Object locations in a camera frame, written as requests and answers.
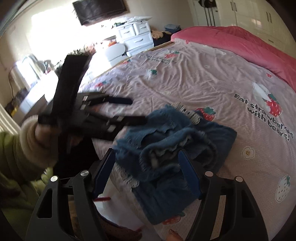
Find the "green sleeved left forearm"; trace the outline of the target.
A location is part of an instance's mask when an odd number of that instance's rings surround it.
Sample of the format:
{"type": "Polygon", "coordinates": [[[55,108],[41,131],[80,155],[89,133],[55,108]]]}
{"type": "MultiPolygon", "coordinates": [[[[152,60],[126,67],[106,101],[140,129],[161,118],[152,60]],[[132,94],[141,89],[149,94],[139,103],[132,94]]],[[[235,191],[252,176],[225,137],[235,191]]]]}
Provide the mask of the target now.
{"type": "Polygon", "coordinates": [[[17,135],[1,133],[1,211],[21,237],[58,159],[58,147],[37,142],[37,124],[38,118],[31,116],[17,135]]]}

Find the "person's left hand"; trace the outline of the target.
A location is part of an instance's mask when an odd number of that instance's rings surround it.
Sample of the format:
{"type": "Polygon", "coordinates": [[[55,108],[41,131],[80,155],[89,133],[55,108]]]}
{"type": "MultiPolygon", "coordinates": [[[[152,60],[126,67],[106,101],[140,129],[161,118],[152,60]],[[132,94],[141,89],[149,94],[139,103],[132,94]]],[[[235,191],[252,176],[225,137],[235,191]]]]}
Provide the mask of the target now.
{"type": "Polygon", "coordinates": [[[37,142],[45,148],[57,148],[58,137],[61,130],[50,125],[37,124],[35,128],[35,138],[37,142]]]}

